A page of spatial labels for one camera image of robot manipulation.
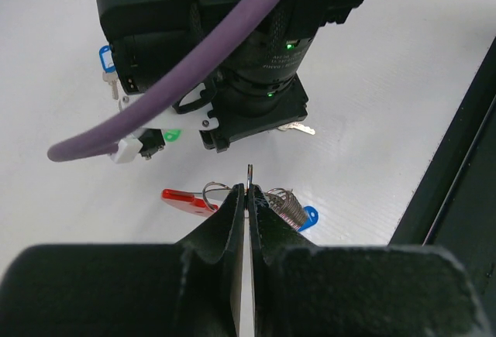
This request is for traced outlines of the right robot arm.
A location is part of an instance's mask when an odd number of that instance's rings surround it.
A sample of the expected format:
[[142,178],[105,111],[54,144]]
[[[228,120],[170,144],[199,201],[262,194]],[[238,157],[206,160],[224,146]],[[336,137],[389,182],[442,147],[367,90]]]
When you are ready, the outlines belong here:
[[121,110],[166,74],[177,86],[165,109],[128,131],[121,150],[146,158],[170,129],[193,129],[205,148],[306,118],[298,68],[320,28],[342,24],[364,0],[96,0],[108,46],[104,79]]

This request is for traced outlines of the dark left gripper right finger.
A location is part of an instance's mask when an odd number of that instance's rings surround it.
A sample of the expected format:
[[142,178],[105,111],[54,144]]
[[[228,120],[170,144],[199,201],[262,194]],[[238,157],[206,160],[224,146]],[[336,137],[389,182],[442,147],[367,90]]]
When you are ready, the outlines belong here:
[[317,246],[247,194],[258,336],[486,336],[462,264],[435,246]]

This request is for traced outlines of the red handled metal key organizer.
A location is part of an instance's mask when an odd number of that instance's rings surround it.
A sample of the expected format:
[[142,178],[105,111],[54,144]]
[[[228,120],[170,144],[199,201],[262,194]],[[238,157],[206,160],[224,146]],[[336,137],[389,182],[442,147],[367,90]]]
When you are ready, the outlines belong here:
[[[200,192],[164,189],[162,200],[177,210],[209,218],[216,213],[233,188],[219,182],[208,182]],[[282,218],[290,227],[298,231],[307,219],[304,206],[299,202],[292,189],[276,187],[263,192],[262,201]]]

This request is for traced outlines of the key with black tag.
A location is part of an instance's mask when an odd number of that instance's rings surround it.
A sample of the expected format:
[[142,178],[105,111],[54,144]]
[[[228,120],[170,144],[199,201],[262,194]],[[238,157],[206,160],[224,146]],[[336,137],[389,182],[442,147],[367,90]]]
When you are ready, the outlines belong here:
[[308,127],[300,122],[290,122],[288,124],[284,124],[277,128],[280,131],[288,131],[288,130],[297,130],[299,132],[303,132],[305,134],[309,134],[311,136],[315,135],[315,130],[311,127]]

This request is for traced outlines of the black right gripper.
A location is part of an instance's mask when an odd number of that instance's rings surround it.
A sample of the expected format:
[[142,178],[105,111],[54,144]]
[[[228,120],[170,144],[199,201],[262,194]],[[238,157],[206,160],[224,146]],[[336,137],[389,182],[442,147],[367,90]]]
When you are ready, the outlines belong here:
[[212,114],[219,127],[200,132],[203,145],[221,153],[240,139],[300,122],[308,116],[307,103],[308,96],[297,77],[282,92],[266,97],[247,97],[229,89],[214,98]]

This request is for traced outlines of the key with blue oval tag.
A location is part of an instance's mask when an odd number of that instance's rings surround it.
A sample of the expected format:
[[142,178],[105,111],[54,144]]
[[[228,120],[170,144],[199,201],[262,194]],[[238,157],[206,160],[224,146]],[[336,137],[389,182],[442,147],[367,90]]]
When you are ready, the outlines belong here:
[[298,230],[299,232],[303,232],[306,229],[310,229],[312,226],[316,225],[319,220],[319,213],[316,208],[307,205],[304,207],[305,213],[307,214],[307,219],[303,226]]

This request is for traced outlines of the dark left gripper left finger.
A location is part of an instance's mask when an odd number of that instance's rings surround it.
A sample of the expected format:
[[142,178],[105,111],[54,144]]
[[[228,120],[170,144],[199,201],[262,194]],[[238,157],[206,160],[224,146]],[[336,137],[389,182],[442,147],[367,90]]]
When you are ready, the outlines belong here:
[[175,243],[46,244],[1,283],[3,336],[236,336],[243,185]]

